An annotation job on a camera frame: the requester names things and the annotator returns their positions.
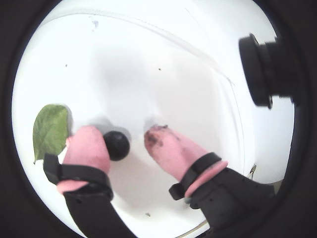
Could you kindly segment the pink covered gripper finger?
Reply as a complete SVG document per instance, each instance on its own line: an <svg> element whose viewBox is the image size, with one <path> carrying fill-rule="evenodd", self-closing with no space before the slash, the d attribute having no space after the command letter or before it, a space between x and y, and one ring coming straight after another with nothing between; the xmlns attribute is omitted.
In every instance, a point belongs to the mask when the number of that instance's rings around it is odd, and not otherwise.
<svg viewBox="0 0 317 238"><path fill-rule="evenodd" d="M43 170L64 196L68 211L88 238L133 238L111 204L114 194L108 173L110 157L102 133L84 126L66 141L62 163L45 154Z"/></svg>

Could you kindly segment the pink stained gripper finger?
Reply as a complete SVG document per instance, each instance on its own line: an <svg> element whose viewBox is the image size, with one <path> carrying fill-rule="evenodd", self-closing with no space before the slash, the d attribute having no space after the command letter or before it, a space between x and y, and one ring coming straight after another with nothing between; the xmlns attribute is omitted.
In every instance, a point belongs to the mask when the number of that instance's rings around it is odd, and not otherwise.
<svg viewBox="0 0 317 238"><path fill-rule="evenodd" d="M152 126L144 135L149 155L177 183L169 193L187 199L202 211L209 226L221 230L258 212L275 196L274 188L228 168L228 162L208 152L168 126Z"/></svg>

